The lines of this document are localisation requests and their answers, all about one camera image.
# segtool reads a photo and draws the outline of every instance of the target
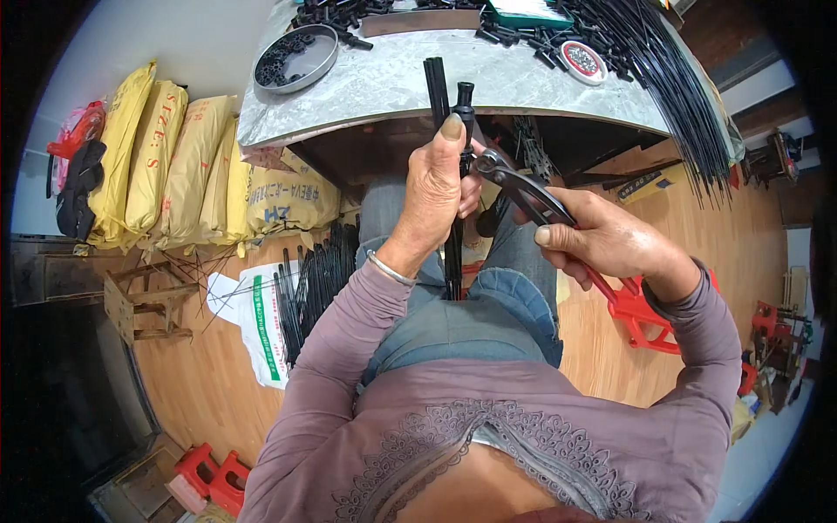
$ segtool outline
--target bundle of black rods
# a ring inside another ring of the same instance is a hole
[[[433,112],[434,132],[438,131],[444,119],[450,114],[448,85],[444,81],[444,65],[439,56],[424,61],[424,78],[430,96]],[[444,242],[444,283],[446,300],[459,300],[462,295],[462,220],[456,218],[450,226],[450,236]]]
[[[720,199],[728,199],[730,168],[723,129],[700,80],[657,10],[636,0],[565,0],[563,6],[576,18],[576,26],[590,29],[590,34],[606,35],[613,45],[603,58],[617,54],[650,91],[701,206],[703,192],[711,204],[716,187]]]
[[[302,344],[314,324],[334,301],[349,277],[355,272],[355,253],[360,247],[356,225],[333,223],[329,238],[303,255],[296,249],[300,278],[296,288],[290,271],[288,249],[282,252],[283,264],[274,273],[274,285],[280,309],[280,328],[285,338],[286,363],[293,368]]]

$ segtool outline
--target green box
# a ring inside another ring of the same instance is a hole
[[[547,0],[547,4],[554,4],[555,2],[550,2]],[[535,16],[527,16],[527,15],[513,15],[513,14],[500,14],[497,12],[497,9],[494,7],[494,3],[490,0],[488,2],[489,8],[491,9],[492,13],[490,17],[506,28],[513,28],[513,29],[520,29],[520,28],[536,28],[536,27],[545,27],[550,29],[565,29],[571,27],[574,23],[573,16],[567,11],[566,8],[561,9],[561,14],[567,17],[567,21],[562,20],[553,20],[551,18],[541,18]]]

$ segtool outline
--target pliers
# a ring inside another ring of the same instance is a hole
[[[511,198],[512,202],[522,210],[529,219],[536,225],[549,225],[552,223],[563,223],[573,228],[578,228],[578,222],[552,194],[538,185],[529,177],[519,174],[511,168],[500,153],[493,149],[485,149],[476,157],[474,165],[476,170],[487,180],[497,184],[503,193]],[[543,205],[546,212],[542,213],[532,204],[532,199]],[[610,303],[616,305],[616,293],[613,287],[602,277],[602,275],[582,262],[587,270],[590,281],[593,282]],[[619,278],[625,289],[634,295],[639,296],[639,286],[631,278]]]

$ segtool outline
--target fingernail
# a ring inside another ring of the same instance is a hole
[[[462,136],[462,119],[456,113],[450,113],[444,120],[444,124],[442,124],[442,128],[439,129],[439,132],[442,133],[444,139],[447,141],[457,141],[459,140],[460,136]]]
[[[543,247],[549,244],[549,227],[542,225],[535,231],[535,243]]]

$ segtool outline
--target jeans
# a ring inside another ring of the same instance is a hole
[[[361,206],[358,268],[367,251],[379,249],[395,229],[405,193],[403,177],[382,178],[368,188]],[[517,226],[512,209],[502,217],[465,300],[443,300],[438,253],[424,261],[407,314],[375,351],[363,385],[382,372],[438,359],[532,360],[558,368],[563,345],[557,337],[557,272],[532,239],[536,226]]]

